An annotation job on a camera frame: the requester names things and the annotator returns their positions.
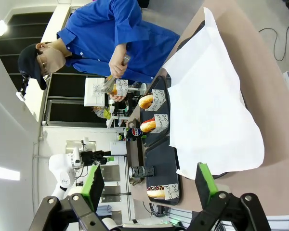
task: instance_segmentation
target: person's hand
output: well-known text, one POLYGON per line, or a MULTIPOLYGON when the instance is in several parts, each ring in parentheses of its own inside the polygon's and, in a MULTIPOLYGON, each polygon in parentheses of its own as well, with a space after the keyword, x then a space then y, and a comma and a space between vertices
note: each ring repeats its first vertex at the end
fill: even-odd
POLYGON ((109 61, 110 73, 115 78, 121 78, 127 69, 127 65, 122 65, 125 54, 126 44, 119 44, 111 56, 109 61))
POLYGON ((117 96, 117 95, 114 95, 114 94, 109 94, 109 97, 114 100, 115 102, 121 102, 122 100, 125 99, 125 97, 123 96, 117 96))

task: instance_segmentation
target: screw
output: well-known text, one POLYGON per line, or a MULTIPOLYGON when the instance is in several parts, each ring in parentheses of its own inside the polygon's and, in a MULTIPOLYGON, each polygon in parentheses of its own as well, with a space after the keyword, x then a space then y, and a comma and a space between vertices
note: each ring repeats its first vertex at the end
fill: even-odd
POLYGON ((251 196, 247 195, 247 196, 245 197, 245 200, 251 201, 251 196))
POLYGON ((219 197, 220 197, 221 199, 225 199, 225 198, 226 198, 226 194, 225 194, 225 193, 221 193, 221 194, 219 195, 219 197))

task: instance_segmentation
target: blue shirt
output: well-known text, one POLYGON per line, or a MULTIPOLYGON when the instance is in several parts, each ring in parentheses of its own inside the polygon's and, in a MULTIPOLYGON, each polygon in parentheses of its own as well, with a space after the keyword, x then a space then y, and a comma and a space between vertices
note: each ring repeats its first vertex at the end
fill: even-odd
POLYGON ((110 75, 108 63, 118 44, 131 56, 123 79, 151 83, 173 46, 176 33, 142 21, 137 0, 96 0, 78 8, 57 33, 66 48, 82 58, 67 58, 80 72, 110 75))

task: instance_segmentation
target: bun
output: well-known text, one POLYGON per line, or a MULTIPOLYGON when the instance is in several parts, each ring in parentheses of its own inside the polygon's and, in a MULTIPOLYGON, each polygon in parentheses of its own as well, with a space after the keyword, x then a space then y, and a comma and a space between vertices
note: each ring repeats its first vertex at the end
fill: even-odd
POLYGON ((143 109, 148 109, 153 103, 153 94, 149 93, 140 98, 138 105, 143 109))
POLYGON ((140 125, 140 130, 143 132, 151 132, 156 129, 155 118, 147 120, 140 125))
POLYGON ((147 188, 146 194, 152 198, 165 198, 164 186, 151 186, 147 188))

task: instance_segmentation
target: floor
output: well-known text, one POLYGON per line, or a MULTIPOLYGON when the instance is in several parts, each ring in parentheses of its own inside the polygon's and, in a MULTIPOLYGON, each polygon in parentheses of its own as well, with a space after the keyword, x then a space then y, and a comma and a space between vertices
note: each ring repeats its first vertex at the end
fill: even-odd
MULTIPOLYGON (((237 2, 258 31, 265 27, 277 31, 276 57, 281 59, 289 26, 289 10, 285 3, 282 0, 237 0, 237 2)), ((151 0, 149 8, 143 10, 143 19, 182 34, 202 3, 203 0, 151 0)), ((273 53, 275 33, 266 30, 261 35, 273 53)), ((282 73, 289 71, 289 34, 286 56, 283 61, 277 63, 282 73)), ((136 218, 150 216, 142 202, 135 201, 134 204, 136 218)))

